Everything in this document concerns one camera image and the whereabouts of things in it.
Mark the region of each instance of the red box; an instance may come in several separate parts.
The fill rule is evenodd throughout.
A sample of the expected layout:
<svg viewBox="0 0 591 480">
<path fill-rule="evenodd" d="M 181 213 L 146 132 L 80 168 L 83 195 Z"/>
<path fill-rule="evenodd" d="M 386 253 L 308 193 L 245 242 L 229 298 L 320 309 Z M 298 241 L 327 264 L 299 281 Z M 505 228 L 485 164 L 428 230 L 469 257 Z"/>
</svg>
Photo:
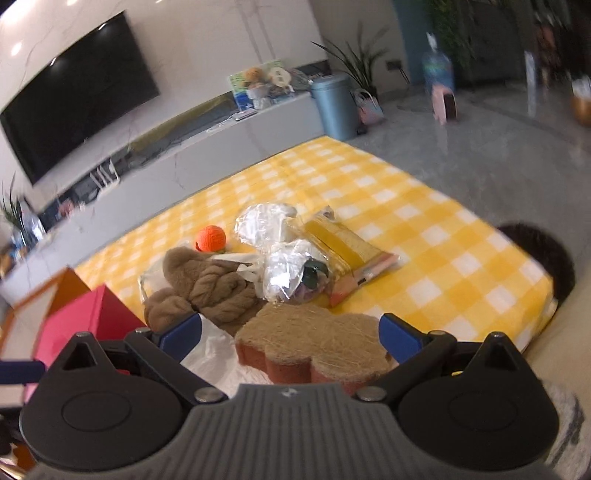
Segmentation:
<svg viewBox="0 0 591 480">
<path fill-rule="evenodd" d="M 78 297 L 43 324 L 33 355 L 47 368 L 76 332 L 91 332 L 97 340 L 120 340 L 145 323 L 137 318 L 106 285 Z M 28 385 L 28 400 L 36 385 Z"/>
</svg>

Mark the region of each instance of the screw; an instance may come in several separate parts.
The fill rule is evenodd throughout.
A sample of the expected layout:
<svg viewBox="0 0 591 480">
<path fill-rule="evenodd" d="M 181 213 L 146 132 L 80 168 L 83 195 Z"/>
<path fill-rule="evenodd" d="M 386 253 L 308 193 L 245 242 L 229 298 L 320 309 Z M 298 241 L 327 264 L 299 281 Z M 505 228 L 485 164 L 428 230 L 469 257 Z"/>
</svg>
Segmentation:
<svg viewBox="0 0 591 480">
<path fill-rule="evenodd" d="M 362 387 L 356 392 L 357 398 L 368 402 L 382 401 L 387 392 L 382 387 Z"/>
<path fill-rule="evenodd" d="M 224 398 L 224 393 L 216 387 L 203 387 L 195 392 L 195 400 L 199 403 L 217 403 Z"/>
</svg>

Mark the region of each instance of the blue trash can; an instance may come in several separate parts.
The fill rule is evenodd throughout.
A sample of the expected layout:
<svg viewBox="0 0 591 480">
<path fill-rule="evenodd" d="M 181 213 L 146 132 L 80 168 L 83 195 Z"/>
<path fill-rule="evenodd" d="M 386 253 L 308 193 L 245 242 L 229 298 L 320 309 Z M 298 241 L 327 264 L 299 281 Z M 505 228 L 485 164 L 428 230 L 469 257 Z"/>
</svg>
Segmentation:
<svg viewBox="0 0 591 480">
<path fill-rule="evenodd" d="M 336 73 L 314 80 L 312 97 L 320 111 L 324 131 L 337 140 L 357 136 L 359 112 L 351 94 L 351 79 L 346 73 Z"/>
</svg>

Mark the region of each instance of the brown yarn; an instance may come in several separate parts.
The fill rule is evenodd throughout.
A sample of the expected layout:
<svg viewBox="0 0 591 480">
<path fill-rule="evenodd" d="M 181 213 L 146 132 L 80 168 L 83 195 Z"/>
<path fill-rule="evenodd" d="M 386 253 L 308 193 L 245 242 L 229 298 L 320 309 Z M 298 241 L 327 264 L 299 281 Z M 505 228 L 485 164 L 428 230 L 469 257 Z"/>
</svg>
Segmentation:
<svg viewBox="0 0 591 480">
<path fill-rule="evenodd" d="M 158 290 L 144 303 L 144 319 L 155 332 L 161 332 L 175 320 L 192 312 L 191 304 L 179 297 L 172 288 Z"/>
<path fill-rule="evenodd" d="M 257 298 L 254 285 L 236 273 L 236 262 L 210 260 L 209 257 L 190 248 L 173 248 L 164 257 L 164 277 L 182 300 L 188 301 L 218 327 L 235 335 L 265 302 Z M 152 295 L 146 304 L 160 292 Z M 170 294 L 160 294 L 157 298 L 166 299 L 174 307 L 179 305 L 168 296 Z M 173 306 L 163 306 L 155 312 L 169 312 L 170 308 Z M 146 310 L 146 319 L 148 316 L 150 312 Z M 160 324 L 165 320 L 153 322 Z"/>
</svg>

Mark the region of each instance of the gift bag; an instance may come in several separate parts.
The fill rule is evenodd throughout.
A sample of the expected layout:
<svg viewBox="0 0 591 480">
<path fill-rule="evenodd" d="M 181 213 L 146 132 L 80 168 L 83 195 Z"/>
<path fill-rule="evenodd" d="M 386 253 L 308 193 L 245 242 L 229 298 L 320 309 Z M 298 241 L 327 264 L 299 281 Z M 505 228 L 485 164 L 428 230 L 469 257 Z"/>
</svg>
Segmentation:
<svg viewBox="0 0 591 480">
<path fill-rule="evenodd" d="M 384 119 L 384 112 L 378 101 L 367 90 L 355 91 L 355 103 L 357 103 L 359 117 L 364 125 L 375 125 Z"/>
</svg>

